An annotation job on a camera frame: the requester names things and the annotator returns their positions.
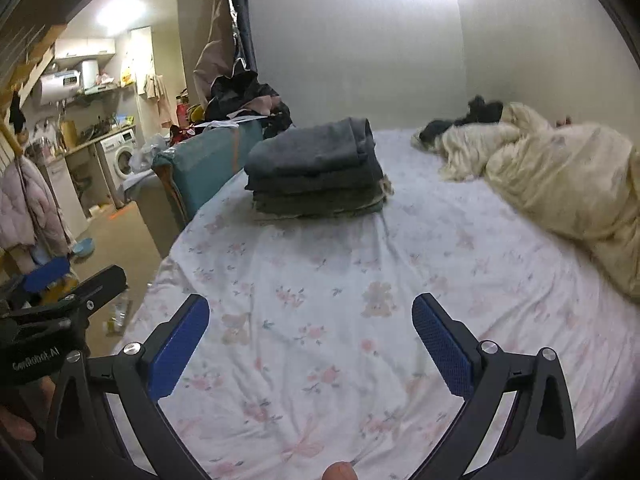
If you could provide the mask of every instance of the stack of folded towels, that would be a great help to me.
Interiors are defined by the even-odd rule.
[[[256,144],[244,170],[255,208],[282,218],[380,211],[391,192],[369,121],[290,128]]]

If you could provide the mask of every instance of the white cabinet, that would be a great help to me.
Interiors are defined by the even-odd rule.
[[[76,188],[71,182],[66,160],[62,158],[46,167],[48,181],[53,190],[56,202],[69,230],[74,238],[79,237],[87,227],[89,222],[84,216],[84,211],[76,195]]]
[[[109,38],[89,38],[86,40],[86,46],[89,56],[116,53],[116,42]]]
[[[81,57],[89,54],[88,41],[86,38],[80,39],[60,39],[56,41],[55,59],[65,57]]]
[[[110,38],[61,38],[56,41],[54,59],[66,70],[85,59],[97,59],[104,66],[115,53],[116,42]]]

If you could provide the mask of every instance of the white bed sheet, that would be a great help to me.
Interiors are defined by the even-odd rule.
[[[363,480],[407,478],[462,405],[412,327],[423,292],[478,339],[530,354],[554,348],[578,445],[623,409],[638,382],[638,308],[584,252],[482,180],[442,182],[441,160],[410,136],[375,134],[396,192],[382,213],[260,222],[241,173],[162,263],[122,345],[143,341],[189,293],[207,298],[209,327],[160,405],[212,478],[312,480],[342,460]],[[507,414],[508,405],[474,465]]]

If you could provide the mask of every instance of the red fire extinguisher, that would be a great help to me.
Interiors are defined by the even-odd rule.
[[[184,95],[176,96],[175,114],[178,116],[178,126],[181,128],[189,127],[189,120],[187,119],[187,110],[189,109],[189,98]]]

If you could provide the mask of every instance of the blanket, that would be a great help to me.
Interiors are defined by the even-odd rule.
[[[490,142],[483,135],[491,126],[446,132],[439,149],[448,160],[445,176],[460,180],[484,170],[503,199],[583,244],[624,293],[640,299],[638,149],[602,124],[553,128],[523,104],[509,104],[502,119],[507,124],[495,127]]]

